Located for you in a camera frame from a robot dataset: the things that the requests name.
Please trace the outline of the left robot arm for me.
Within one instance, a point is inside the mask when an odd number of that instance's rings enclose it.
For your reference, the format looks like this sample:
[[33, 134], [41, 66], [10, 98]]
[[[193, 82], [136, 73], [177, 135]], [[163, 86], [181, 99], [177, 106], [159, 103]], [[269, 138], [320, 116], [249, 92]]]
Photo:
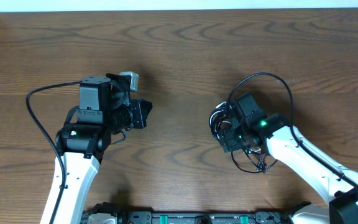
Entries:
[[42, 223], [79, 223], [91, 184], [113, 134], [146, 127], [152, 103], [131, 98], [134, 72], [79, 81], [79, 104], [56, 135], [55, 170]]

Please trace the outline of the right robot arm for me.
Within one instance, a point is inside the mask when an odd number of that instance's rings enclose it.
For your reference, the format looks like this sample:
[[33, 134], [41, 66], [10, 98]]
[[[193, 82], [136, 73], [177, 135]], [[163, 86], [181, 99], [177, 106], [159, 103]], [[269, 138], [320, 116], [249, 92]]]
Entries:
[[358, 172], [312, 144], [286, 117], [267, 116], [250, 93], [217, 105], [209, 126], [224, 152], [255, 155], [257, 173], [270, 168], [265, 157], [272, 156], [296, 172], [328, 205], [303, 205], [288, 216], [288, 222], [358, 223]]

